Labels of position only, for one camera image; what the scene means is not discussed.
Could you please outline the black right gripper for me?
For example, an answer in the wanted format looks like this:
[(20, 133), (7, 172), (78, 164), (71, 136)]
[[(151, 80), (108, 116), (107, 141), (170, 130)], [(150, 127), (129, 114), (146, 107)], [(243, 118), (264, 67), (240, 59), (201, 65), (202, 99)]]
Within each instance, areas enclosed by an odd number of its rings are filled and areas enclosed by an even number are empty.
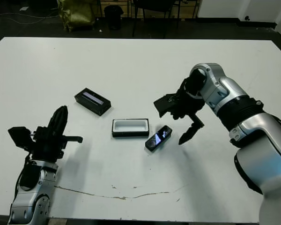
[(187, 78), (185, 78), (180, 85), (178, 91), (175, 94), (176, 106), (171, 110), (170, 114), (174, 120), (182, 119), (186, 115), (192, 120), (191, 126), (188, 130), (182, 134), (179, 139), (179, 143), (185, 143), (192, 139), (197, 131), (204, 127), (203, 122), (195, 115), (195, 113), (203, 108), (205, 101), (202, 98), (193, 98), (185, 90), (185, 84)]

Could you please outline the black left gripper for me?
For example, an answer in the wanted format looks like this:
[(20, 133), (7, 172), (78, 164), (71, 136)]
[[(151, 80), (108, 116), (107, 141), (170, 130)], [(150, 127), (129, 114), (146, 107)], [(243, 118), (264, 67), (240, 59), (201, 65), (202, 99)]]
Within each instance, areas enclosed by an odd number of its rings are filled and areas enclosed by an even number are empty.
[(66, 105), (59, 107), (51, 117), (48, 127), (37, 127), (31, 154), (32, 159), (56, 163), (63, 158), (68, 142), (82, 143), (81, 136), (63, 135), (67, 124), (68, 109)]

